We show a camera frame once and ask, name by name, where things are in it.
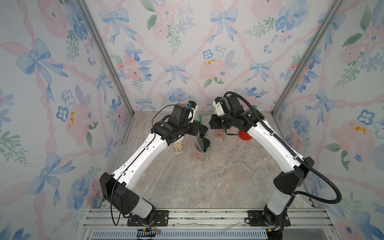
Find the black-lid red cup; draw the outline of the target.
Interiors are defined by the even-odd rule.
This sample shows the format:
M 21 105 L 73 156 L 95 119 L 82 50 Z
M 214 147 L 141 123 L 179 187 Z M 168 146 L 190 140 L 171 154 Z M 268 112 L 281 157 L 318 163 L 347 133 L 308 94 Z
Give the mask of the black-lid red cup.
M 211 141 L 207 138 L 199 138 L 197 148 L 201 153 L 206 153 L 211 147 Z
M 209 157 L 210 149 L 206 153 L 201 153 L 197 148 L 197 142 L 195 143 L 195 157 L 197 160 L 204 162 Z

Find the clear plastic carrier bag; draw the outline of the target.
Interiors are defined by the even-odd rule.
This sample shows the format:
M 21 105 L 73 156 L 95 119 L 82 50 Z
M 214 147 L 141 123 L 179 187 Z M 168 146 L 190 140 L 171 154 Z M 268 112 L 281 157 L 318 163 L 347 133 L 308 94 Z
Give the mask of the clear plastic carrier bag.
M 222 129 L 215 130 L 215 136 L 219 141 L 225 141 L 228 137 L 225 130 Z

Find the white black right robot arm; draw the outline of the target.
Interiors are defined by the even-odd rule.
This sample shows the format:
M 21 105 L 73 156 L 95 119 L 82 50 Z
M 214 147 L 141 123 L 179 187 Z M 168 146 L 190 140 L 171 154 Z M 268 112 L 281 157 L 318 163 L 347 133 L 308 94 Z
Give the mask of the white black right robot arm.
M 241 97 L 227 95 L 213 101 L 215 114 L 211 116 L 211 129 L 226 130 L 236 127 L 249 134 L 273 157 L 281 169 L 274 178 L 275 190 L 262 216 L 258 220 L 249 220 L 250 224 L 264 222 L 268 226 L 282 226 L 286 220 L 288 207 L 295 198 L 296 189 L 301 185 L 309 170 L 294 158 L 296 153 L 289 150 L 280 141 L 279 135 L 271 128 L 265 117 L 254 107 L 245 110 L 240 103 Z

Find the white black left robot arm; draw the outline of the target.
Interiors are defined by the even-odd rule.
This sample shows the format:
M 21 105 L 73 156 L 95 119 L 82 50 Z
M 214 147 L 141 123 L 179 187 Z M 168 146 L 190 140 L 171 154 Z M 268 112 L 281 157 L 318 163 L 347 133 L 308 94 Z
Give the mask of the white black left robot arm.
M 124 217 L 133 214 L 146 224 L 151 224 L 156 208 L 133 192 L 133 188 L 153 160 L 169 145 L 184 135 L 197 136 L 199 121 L 195 120 L 198 105 L 194 101 L 174 105 L 167 118 L 154 123 L 145 141 L 135 153 L 113 173 L 100 177 L 103 197 Z

